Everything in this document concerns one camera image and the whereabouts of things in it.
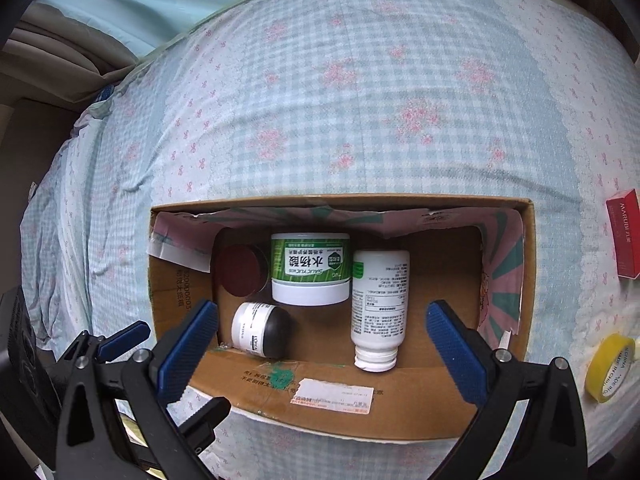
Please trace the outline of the open cardboard box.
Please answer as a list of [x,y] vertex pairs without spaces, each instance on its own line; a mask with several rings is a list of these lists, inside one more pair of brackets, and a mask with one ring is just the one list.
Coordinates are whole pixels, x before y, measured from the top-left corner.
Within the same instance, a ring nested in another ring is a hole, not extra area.
[[[410,255],[406,338],[385,373],[355,366],[350,304],[290,307],[283,359],[236,350],[231,323],[241,299],[216,279],[222,248],[267,248],[272,234],[347,233],[354,249]],[[352,194],[254,197],[156,206],[151,211],[149,284],[154,328],[163,335],[202,299],[218,308],[218,330],[191,386],[237,411],[305,431],[378,441],[457,437],[475,408],[465,402],[427,335],[427,306],[445,300],[497,347],[525,353],[536,276],[535,209],[528,198]]]

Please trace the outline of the black white small jar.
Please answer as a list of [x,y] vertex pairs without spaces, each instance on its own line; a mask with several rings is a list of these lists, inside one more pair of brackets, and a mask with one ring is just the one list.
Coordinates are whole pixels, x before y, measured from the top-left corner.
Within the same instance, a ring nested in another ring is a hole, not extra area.
[[231,325],[235,349],[268,360],[285,357],[292,333],[291,315],[281,307],[262,302],[243,302]]

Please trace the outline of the dark brown left curtain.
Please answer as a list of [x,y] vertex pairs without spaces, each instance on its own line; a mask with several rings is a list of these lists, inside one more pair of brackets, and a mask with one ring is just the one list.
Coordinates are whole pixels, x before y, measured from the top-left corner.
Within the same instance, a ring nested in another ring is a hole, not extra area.
[[34,2],[1,48],[1,102],[31,99],[70,110],[123,80],[137,62],[113,37]]

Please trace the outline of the red round tin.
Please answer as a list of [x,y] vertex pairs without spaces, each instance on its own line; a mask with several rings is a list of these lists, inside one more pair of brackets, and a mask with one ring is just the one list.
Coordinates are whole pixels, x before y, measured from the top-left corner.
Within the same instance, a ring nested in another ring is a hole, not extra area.
[[253,244],[233,244],[221,249],[216,279],[232,296],[248,297],[267,285],[269,266],[265,253]]

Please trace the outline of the blue checkered floral bedsheet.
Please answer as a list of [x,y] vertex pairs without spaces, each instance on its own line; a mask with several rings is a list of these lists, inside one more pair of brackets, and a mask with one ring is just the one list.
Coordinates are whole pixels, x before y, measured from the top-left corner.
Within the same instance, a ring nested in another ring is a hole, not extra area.
[[246,0],[91,105],[21,223],[38,344],[148,320],[153,207],[343,193],[523,197],[527,356],[583,378],[637,337],[606,200],[639,185],[639,72],[565,0]]

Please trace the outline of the white pill bottle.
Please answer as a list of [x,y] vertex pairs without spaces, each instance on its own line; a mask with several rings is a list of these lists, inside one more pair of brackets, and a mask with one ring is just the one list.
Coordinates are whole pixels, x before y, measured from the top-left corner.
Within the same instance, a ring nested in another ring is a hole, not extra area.
[[397,364],[405,340],[410,255],[406,250],[357,250],[352,262],[355,366],[385,373]]

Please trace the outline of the yellow tape roll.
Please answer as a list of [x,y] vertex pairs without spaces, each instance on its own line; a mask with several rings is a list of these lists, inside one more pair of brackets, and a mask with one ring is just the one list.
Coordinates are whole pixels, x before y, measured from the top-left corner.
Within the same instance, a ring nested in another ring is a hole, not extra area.
[[620,390],[636,359],[636,348],[634,339],[621,334],[602,340],[585,378],[585,389],[593,400],[606,403]]

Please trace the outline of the green label white jar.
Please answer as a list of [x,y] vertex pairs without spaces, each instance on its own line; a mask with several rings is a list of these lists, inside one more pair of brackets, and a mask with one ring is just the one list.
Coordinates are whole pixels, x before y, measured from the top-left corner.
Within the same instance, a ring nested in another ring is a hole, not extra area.
[[273,300],[293,307],[326,307],[346,301],[352,279],[347,233],[271,235]]

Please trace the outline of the red rectangular box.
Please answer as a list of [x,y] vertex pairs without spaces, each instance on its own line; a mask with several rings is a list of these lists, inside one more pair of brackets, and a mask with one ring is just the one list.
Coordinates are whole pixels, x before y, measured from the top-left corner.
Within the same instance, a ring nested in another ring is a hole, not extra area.
[[640,273],[640,212],[634,188],[606,201],[611,222],[617,275],[638,280]]

